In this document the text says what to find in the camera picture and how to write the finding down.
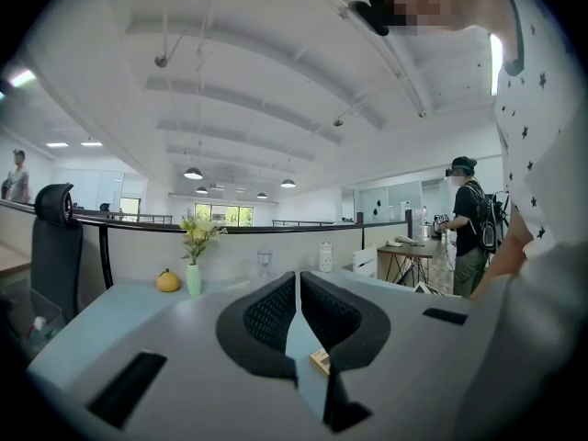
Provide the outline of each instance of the pants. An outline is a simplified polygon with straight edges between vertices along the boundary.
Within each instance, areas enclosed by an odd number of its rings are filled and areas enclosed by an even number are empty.
[[[480,284],[488,255],[476,247],[462,256],[456,257],[456,269],[453,275],[453,294],[468,298]]]

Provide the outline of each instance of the face mask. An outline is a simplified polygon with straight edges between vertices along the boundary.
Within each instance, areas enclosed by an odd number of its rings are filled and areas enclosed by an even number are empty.
[[[451,184],[454,187],[463,187],[466,183],[466,178],[464,176],[451,176]]]

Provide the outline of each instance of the orange pumpkin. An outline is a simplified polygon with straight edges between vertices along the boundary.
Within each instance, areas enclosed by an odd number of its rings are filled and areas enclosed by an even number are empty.
[[[180,289],[180,278],[169,269],[165,269],[157,278],[155,285],[162,292],[174,292]]]

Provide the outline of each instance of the chair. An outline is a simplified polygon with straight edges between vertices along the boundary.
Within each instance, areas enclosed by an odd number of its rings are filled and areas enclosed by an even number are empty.
[[[353,272],[361,276],[377,277],[378,249],[375,246],[353,252]]]
[[[77,314],[77,280],[84,229],[72,218],[69,190],[48,185],[35,199],[30,286],[62,310],[65,323]]]

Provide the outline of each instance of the white star-print shirt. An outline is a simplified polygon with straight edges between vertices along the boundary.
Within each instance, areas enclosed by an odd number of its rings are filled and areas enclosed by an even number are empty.
[[[505,190],[534,237],[525,248],[526,256],[531,257],[548,251],[556,240],[527,176],[586,102],[586,79],[565,34],[544,4],[514,0],[514,5],[522,48],[518,60],[504,64],[500,72],[495,113]]]

